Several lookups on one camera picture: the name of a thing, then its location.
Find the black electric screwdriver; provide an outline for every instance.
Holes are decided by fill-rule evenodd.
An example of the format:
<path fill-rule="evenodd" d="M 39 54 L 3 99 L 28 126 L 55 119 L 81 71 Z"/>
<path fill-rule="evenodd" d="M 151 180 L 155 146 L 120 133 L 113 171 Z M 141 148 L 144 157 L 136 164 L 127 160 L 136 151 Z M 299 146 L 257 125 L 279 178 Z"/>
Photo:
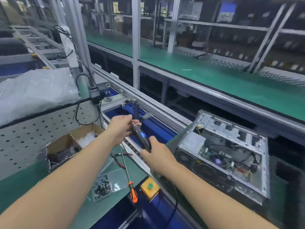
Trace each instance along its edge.
<path fill-rule="evenodd" d="M 143 146 L 143 149 L 146 149 L 147 152 L 151 153 L 152 146 L 151 146 L 146 134 L 141 130 L 140 126 L 136 125 L 133 121 L 132 121 L 132 131 L 133 131 L 135 137 L 140 142 L 140 144 Z"/>

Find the forearm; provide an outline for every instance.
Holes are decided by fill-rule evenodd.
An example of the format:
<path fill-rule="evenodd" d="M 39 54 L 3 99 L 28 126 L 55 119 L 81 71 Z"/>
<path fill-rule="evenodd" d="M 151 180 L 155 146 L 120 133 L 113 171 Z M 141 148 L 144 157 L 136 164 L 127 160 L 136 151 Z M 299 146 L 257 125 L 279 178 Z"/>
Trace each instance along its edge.
<path fill-rule="evenodd" d="M 67 228 L 113 148 L 107 132 L 41 180 L 0 215 L 1 228 Z"/>
<path fill-rule="evenodd" d="M 181 164 L 177 163 L 172 169 L 169 169 L 167 178 L 184 194 L 210 229 L 276 228 Z"/>

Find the orange screwdriver handle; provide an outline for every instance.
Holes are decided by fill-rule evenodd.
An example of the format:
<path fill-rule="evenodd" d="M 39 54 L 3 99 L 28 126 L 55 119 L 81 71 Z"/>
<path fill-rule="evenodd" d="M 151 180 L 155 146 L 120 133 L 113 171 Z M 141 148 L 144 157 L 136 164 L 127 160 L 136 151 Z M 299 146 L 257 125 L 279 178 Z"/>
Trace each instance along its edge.
<path fill-rule="evenodd" d="M 133 203 L 136 203 L 138 201 L 138 195 L 135 192 L 132 182 L 128 183 L 129 189 L 130 189 L 130 198 L 132 199 Z"/>

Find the white plastic bag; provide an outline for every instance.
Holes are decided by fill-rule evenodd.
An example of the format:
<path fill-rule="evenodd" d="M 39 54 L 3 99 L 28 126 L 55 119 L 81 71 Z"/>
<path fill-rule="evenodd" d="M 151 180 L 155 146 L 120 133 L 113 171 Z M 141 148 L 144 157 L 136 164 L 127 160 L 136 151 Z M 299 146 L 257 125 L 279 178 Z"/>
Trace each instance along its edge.
<path fill-rule="evenodd" d="M 30 70 L 0 83 L 0 126 L 78 99 L 69 68 Z"/>

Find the green tabletop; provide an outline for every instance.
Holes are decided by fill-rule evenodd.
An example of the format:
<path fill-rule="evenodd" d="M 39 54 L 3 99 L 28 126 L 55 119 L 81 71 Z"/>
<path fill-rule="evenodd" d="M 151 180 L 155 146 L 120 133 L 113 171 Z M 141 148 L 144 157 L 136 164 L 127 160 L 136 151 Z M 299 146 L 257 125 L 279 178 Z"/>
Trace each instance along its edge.
<path fill-rule="evenodd" d="M 119 147 L 115 147 L 112 153 L 120 153 Z M 147 174 L 144 173 L 130 158 L 125 158 L 130 179 L 134 185 L 138 185 Z M 118 169 L 119 166 L 113 162 L 105 172 Z M 15 200 L 20 198 L 31 189 L 39 180 L 48 175 L 44 162 L 38 162 L 24 170 L 21 170 L 0 181 L 0 213 L 8 208 Z M 112 193 L 104 200 L 96 203 L 92 199 L 91 191 L 88 198 L 79 210 L 71 229 L 86 229 L 92 227 L 101 217 L 103 217 L 112 207 L 114 207 L 129 192 L 128 188 Z"/>
<path fill-rule="evenodd" d="M 132 41 L 119 36 L 101 36 L 86 31 L 87 40 L 121 54 L 132 56 Z M 229 95 L 305 121 L 305 89 L 256 74 L 211 64 L 141 43 L 141 61 Z"/>

